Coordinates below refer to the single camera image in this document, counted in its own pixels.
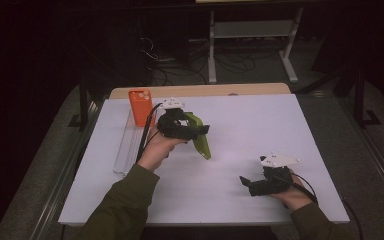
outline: dark background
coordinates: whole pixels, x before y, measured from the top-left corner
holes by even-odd
[[[98,7],[131,4],[99,3],[102,6]],[[307,8],[299,35],[326,37],[314,70],[329,73],[353,61],[365,79],[384,93],[384,1],[368,3]],[[96,100],[114,87],[149,84],[150,72],[144,68],[147,62],[139,54],[137,19],[145,17],[149,23],[160,16],[81,16],[67,10],[97,7],[93,4],[0,1],[0,221],[59,107],[81,79]],[[177,34],[180,39],[173,40],[176,36],[167,30],[173,16],[179,19],[174,13],[142,27],[158,47],[185,58],[181,43],[207,34],[208,15],[193,14],[183,14],[170,25],[171,30],[184,30]],[[114,35],[120,41],[112,41],[109,36]]]

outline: white controller part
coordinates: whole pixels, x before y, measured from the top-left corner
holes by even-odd
[[[261,165],[263,165],[264,167],[278,168],[278,167],[290,166],[300,162],[301,160],[298,158],[272,153],[266,158],[261,160]]]
[[[162,109],[173,109],[173,108],[184,108],[185,104],[180,102],[174,97],[164,100],[159,108]]]

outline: person's left hand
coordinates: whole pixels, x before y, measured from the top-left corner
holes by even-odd
[[[137,164],[153,172],[177,144],[186,142],[184,139],[166,138],[153,127],[148,133],[148,143]]]

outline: gray carpet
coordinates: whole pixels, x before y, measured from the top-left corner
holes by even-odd
[[[294,46],[291,61],[300,79],[297,84],[288,82],[280,60],[273,51],[275,48],[266,52],[263,50],[266,57],[253,59],[255,68],[244,73],[233,73],[232,68],[225,69],[218,64],[218,83],[285,82],[292,90],[300,89],[323,76],[309,70],[319,45],[320,42],[316,41],[299,41]],[[219,57],[226,61],[230,58],[226,55]],[[197,60],[189,67],[206,76],[205,58]],[[172,71],[176,74],[169,74],[167,84],[203,84],[202,76],[191,71]],[[384,239],[384,178],[362,137],[364,134],[371,136],[384,157],[384,100],[376,89],[367,85],[366,107],[375,111],[382,125],[368,126],[362,134],[352,117],[349,117],[348,106],[352,102],[351,98],[338,99],[332,96],[333,85],[334,81],[309,95],[298,96],[298,99],[338,192],[346,198],[361,222],[364,239]],[[52,211],[47,212],[46,223],[40,225],[40,234],[35,231],[36,223],[41,219],[44,209],[49,209],[49,197],[61,178],[60,173],[65,163],[73,161],[70,158],[75,145],[85,141],[82,138],[86,133],[80,133],[78,128],[68,127],[71,117],[75,114],[79,114],[77,89],[67,97],[43,140],[0,225],[0,239],[24,240],[33,236],[32,239],[53,240],[60,239],[62,233],[64,239],[70,239],[78,231],[77,228],[66,227],[63,232],[62,226],[57,223],[69,184],[60,189],[58,201]],[[73,176],[74,172],[68,171],[67,179],[72,179]],[[349,215],[351,222],[346,226],[358,237],[356,220]],[[281,240],[298,239],[293,226],[275,226],[273,230]]]

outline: hand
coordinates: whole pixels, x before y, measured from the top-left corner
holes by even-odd
[[[161,166],[162,161],[177,144],[186,142],[183,139],[166,138],[154,127],[148,133],[148,143],[145,145],[138,165],[153,172]]]
[[[297,183],[303,186],[301,180],[293,174],[292,174],[292,180],[294,181],[294,183]],[[302,208],[305,205],[308,205],[313,202],[307,195],[305,195],[305,193],[301,192],[300,190],[292,186],[289,187],[284,192],[270,194],[269,196],[283,201],[286,204],[286,206],[288,206],[288,208],[291,209],[292,211],[298,210],[299,208]]]

